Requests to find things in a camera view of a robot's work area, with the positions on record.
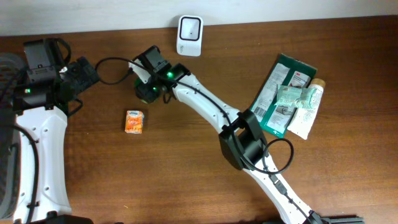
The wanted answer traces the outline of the green lid jar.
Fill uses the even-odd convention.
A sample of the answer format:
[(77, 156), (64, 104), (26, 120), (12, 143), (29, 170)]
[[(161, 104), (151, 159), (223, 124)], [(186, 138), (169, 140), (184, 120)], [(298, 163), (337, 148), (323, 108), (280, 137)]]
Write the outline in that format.
[(150, 104), (160, 97), (160, 90), (153, 83), (144, 83), (139, 78), (134, 82), (136, 96), (144, 103)]

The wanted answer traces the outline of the orange tissue pack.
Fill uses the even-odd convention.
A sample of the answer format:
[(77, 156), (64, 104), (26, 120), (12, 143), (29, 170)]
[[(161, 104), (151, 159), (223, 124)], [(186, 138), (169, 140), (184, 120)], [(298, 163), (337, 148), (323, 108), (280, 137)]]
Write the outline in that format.
[(137, 110), (126, 112), (125, 132), (128, 134), (141, 134), (144, 127), (144, 113)]

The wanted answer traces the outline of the dark green 3M package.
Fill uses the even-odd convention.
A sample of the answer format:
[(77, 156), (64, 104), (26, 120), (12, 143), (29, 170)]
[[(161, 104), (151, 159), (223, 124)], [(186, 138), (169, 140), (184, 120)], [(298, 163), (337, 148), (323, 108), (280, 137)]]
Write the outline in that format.
[(306, 88), (317, 69), (307, 63), (280, 54), (251, 106), (260, 127), (278, 138), (284, 137), (295, 108), (277, 106), (278, 86)]

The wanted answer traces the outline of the mint green wipes packet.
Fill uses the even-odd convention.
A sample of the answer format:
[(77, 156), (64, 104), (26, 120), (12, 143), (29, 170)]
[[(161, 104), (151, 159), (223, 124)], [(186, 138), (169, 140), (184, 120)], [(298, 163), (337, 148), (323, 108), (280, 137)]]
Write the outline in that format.
[(314, 88), (279, 85), (275, 105), (288, 108), (314, 109), (316, 107), (315, 93), (316, 89)]

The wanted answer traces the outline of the white tube with tan cap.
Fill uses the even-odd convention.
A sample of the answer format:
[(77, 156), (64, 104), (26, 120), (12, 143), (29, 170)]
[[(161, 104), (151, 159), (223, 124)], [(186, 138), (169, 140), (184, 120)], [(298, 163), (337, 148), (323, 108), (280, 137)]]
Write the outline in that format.
[(287, 127), (290, 132), (298, 135), (304, 140), (307, 140), (308, 134), (315, 122), (325, 86), (326, 83), (322, 79), (314, 78), (312, 80), (308, 86), (309, 89), (313, 90), (313, 94), (309, 101), (311, 108), (298, 108)]

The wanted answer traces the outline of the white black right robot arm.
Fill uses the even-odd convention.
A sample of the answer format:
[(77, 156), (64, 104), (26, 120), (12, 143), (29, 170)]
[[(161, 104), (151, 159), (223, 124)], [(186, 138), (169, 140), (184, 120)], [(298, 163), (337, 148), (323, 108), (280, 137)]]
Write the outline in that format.
[(161, 93), (169, 93), (209, 122), (218, 133), (224, 158), (237, 170), (249, 174), (276, 207), (281, 223), (364, 223), (362, 217), (322, 217), (293, 191), (276, 168), (267, 142), (254, 113), (240, 112), (208, 91), (183, 65), (160, 70), (138, 62), (129, 63), (138, 76), (137, 96), (152, 103)]

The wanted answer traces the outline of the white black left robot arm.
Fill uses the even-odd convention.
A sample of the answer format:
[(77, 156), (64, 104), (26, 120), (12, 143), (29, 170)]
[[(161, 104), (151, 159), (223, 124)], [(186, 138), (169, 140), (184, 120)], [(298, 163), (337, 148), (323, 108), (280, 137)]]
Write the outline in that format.
[(19, 186), (14, 223), (91, 223), (72, 215), (65, 184), (63, 147), (68, 104), (97, 83), (85, 57), (60, 68), (22, 72), (13, 94), (14, 130), (19, 134)]

